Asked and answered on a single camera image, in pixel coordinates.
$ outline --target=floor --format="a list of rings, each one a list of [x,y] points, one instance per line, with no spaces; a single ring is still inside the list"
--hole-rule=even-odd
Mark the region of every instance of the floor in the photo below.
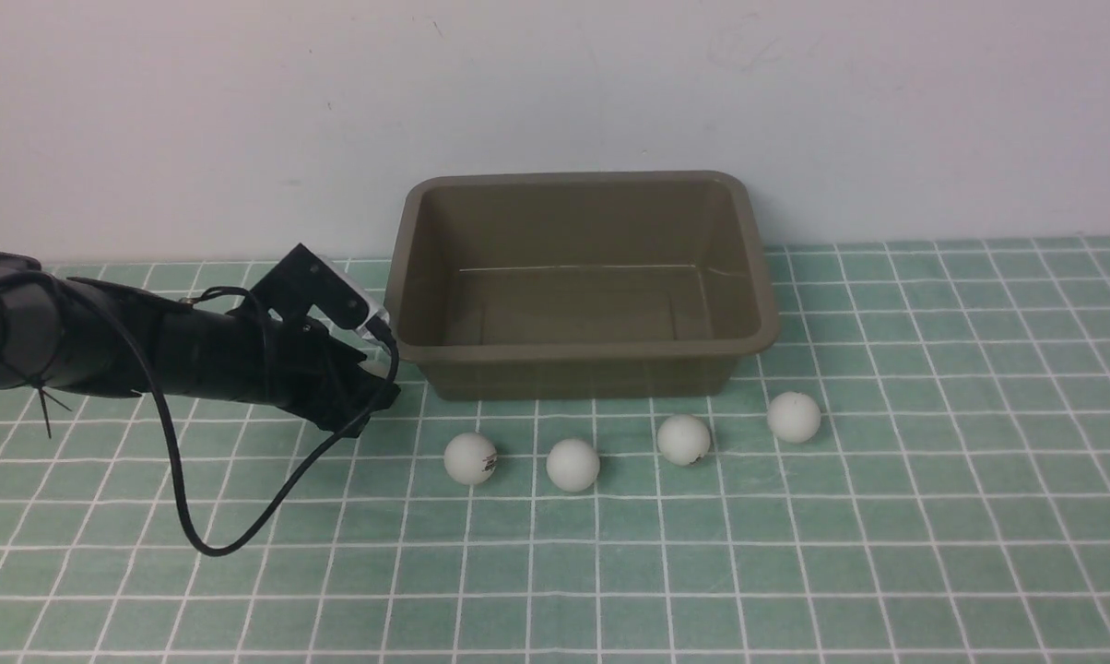
[[[445,403],[408,368],[395,408],[225,559],[176,526],[151,404],[65,394],[48,440],[28,392],[0,392],[0,663],[1110,662],[1110,238],[798,245],[770,265],[781,336],[723,394]],[[182,295],[268,268],[61,272]],[[787,390],[829,412],[807,444],[767,432]],[[323,436],[272,409],[171,408],[213,542]],[[718,454],[653,454],[676,412]],[[504,457],[467,491],[440,455],[472,429]],[[567,436],[602,453],[584,495],[542,471]]]

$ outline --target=black cable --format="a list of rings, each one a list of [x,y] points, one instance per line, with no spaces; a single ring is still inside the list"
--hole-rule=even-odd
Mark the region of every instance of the black cable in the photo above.
[[[269,503],[269,507],[264,509],[264,512],[243,532],[234,542],[230,545],[222,547],[213,547],[209,543],[204,542],[195,526],[193,526],[192,519],[190,519],[190,507],[188,504],[188,495],[185,494],[185,479],[182,474],[182,456],[179,453],[179,437],[176,436],[174,430],[174,419],[171,415],[171,409],[167,404],[167,395],[162,394],[161,388],[158,386],[158,381],[155,381],[154,370],[150,365],[150,359],[145,356],[144,351],[138,341],[133,339],[133,333],[130,333],[124,324],[120,320],[117,320],[115,315],[112,315],[104,308],[100,305],[99,302],[88,298],[88,294],[79,289],[69,290],[79,299],[80,305],[87,308],[104,323],[108,323],[113,331],[117,332],[118,336],[121,336],[121,341],[128,345],[129,351],[133,353],[133,356],[138,359],[138,364],[141,366],[142,373],[145,374],[145,382],[150,384],[150,394],[154,396],[154,404],[158,408],[158,415],[162,421],[162,434],[167,439],[167,453],[169,454],[169,460],[171,460],[171,482],[174,484],[174,502],[176,512],[179,513],[179,524],[182,525],[182,533],[192,543],[193,547],[204,555],[210,555],[212,557],[219,557],[222,555],[234,553],[239,551],[240,547],[246,545],[248,542],[255,537],[256,533],[268,524],[269,519],[272,517],[276,509],[280,507],[281,502],[285,501],[285,496],[289,496],[293,487],[296,486],[299,480],[302,475],[305,475],[305,471],[310,470],[313,463],[322,457],[322,454],[326,453],[334,443],[341,441],[346,433],[354,430],[354,433],[361,432],[364,421],[370,419],[371,412],[374,411],[375,404],[383,400],[386,395],[387,388],[394,383],[395,374],[400,371],[400,348],[395,344],[394,336],[391,334],[391,328],[383,322],[382,319],[371,319],[367,323],[366,329],[374,334],[375,340],[382,341],[383,345],[386,345],[387,354],[391,355],[391,368],[387,371],[387,378],[384,379],[383,383],[379,385],[377,390],[374,391],[374,395],[371,400],[362,408],[360,412],[351,421],[349,421],[344,426],[337,429],[336,433],[331,434],[312,453],[307,454],[305,460],[299,464],[296,470],[293,471],[292,475],[285,480],[284,486],[276,492],[275,497]]]

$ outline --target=wall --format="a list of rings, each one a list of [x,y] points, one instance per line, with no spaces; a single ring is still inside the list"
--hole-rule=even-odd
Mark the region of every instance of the wall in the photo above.
[[[769,240],[1110,232],[1110,0],[0,0],[0,249],[390,253],[441,173],[726,170]]]

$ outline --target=white ping pong ball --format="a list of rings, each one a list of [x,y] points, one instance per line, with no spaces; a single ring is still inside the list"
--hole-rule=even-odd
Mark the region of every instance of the white ping pong ball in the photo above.
[[[462,433],[444,449],[444,470],[448,477],[466,486],[488,480],[497,466],[497,451],[480,433]]]
[[[586,441],[559,441],[547,454],[547,477],[568,494],[576,494],[592,486],[597,475],[601,475],[601,457],[596,456],[596,450]]]
[[[674,465],[690,465],[710,450],[710,430],[697,416],[674,415],[657,427],[657,451]]]
[[[787,443],[804,443],[821,426],[821,409],[808,394],[784,392],[769,403],[769,429]]]

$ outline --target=plastic tub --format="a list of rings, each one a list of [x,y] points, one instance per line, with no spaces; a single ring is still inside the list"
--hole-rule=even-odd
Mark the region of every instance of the plastic tub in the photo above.
[[[748,192],[712,171],[425,181],[385,301],[445,400],[715,394],[779,332]]]

